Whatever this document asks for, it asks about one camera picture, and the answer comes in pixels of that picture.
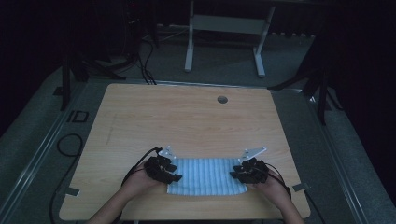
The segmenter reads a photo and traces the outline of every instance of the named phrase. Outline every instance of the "light blue striped fabric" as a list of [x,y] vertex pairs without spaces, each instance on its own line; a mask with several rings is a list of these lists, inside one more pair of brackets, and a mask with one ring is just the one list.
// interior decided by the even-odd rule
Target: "light blue striped fabric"
[[168,185],[168,194],[235,195],[248,190],[230,175],[233,167],[239,165],[238,159],[175,159],[172,164],[177,166],[175,174],[183,177]]

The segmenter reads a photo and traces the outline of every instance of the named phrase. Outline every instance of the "person's left hand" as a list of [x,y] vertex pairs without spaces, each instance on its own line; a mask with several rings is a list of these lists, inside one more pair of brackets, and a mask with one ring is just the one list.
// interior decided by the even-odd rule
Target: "person's left hand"
[[161,185],[161,182],[154,180],[147,175],[146,171],[144,170],[144,163],[145,161],[136,167],[135,173],[129,176],[120,189],[130,200],[134,196],[143,193],[147,189]]

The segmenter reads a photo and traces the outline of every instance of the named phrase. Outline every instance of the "white table leg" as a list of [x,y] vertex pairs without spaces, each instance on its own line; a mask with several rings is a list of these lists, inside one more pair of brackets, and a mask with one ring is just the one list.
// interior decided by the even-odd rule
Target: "white table leg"
[[265,77],[264,65],[262,64],[262,46],[264,45],[265,37],[268,35],[268,30],[270,28],[271,19],[274,15],[275,7],[271,7],[268,13],[267,19],[262,27],[262,34],[260,38],[259,45],[253,48],[254,60],[256,62],[257,75],[259,77]]
[[192,69],[192,55],[194,53],[194,43],[192,40],[194,34],[194,1],[190,1],[190,25],[189,25],[189,45],[187,46],[186,63],[184,65],[184,70],[190,72]]

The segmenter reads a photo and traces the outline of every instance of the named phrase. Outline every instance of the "wooden table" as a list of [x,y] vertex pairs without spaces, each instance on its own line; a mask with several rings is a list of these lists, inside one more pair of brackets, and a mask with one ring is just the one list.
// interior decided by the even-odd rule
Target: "wooden table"
[[[219,96],[228,102],[219,103]],[[239,158],[245,148],[267,147],[258,159],[273,164],[288,186],[300,183],[268,90],[111,84],[70,184],[79,195],[65,196],[60,217],[90,218],[149,149],[166,146],[179,158]],[[292,199],[308,217],[304,193],[293,192]],[[279,211],[255,190],[196,197],[166,194],[166,186],[135,198],[122,214],[130,220],[278,217]]]

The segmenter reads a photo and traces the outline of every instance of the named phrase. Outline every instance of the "gray floor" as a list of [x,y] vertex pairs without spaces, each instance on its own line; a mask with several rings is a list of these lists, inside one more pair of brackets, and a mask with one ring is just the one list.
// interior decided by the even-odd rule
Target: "gray floor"
[[[238,41],[213,41],[211,34],[200,33],[196,38],[193,68],[185,73],[184,60],[187,46],[185,35],[161,42],[153,51],[148,70],[156,80],[265,88],[293,77],[312,39],[285,38],[271,35],[265,42],[263,62],[267,76],[256,76],[251,45],[252,36],[238,36]],[[149,46],[142,46],[142,58],[149,54]],[[140,69],[135,66],[120,72],[128,77],[126,83],[141,82]],[[53,96],[61,85],[58,70],[43,83],[40,90],[25,107],[17,120],[0,139],[1,180],[0,199],[5,202],[18,180],[26,181],[28,189],[20,190],[9,212],[9,223],[50,223],[50,198],[64,176],[71,158],[56,150],[56,141],[68,133],[78,133],[85,140],[106,86],[114,82],[106,77],[92,76],[88,83],[72,83],[73,101],[68,110],[60,112],[61,98]],[[297,90],[304,81],[289,90],[273,91],[276,109],[281,118],[290,150],[303,182],[327,223],[392,223],[396,210],[384,191],[367,158],[359,137],[344,112],[329,104],[327,126],[321,126],[315,116],[315,103],[304,98]],[[87,111],[85,123],[67,122],[72,110]],[[74,153],[78,143],[73,139],[62,146]],[[42,163],[36,173],[23,173],[37,151],[43,152]],[[62,204],[64,189],[72,174],[63,182],[52,207],[57,223],[62,221],[57,212]],[[320,223],[311,204],[312,214],[306,223]],[[280,223],[277,220],[236,220],[210,223]]]

